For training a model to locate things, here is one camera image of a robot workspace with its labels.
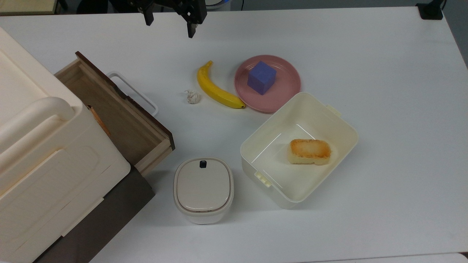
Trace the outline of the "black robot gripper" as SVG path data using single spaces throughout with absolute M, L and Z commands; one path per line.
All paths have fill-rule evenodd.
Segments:
M 154 21 L 154 5 L 174 10 L 187 22 L 189 38 L 194 37 L 198 24 L 202 24 L 207 15 L 204 0 L 129 0 L 128 4 L 137 8 L 144 15 L 147 26 L 150 26 Z

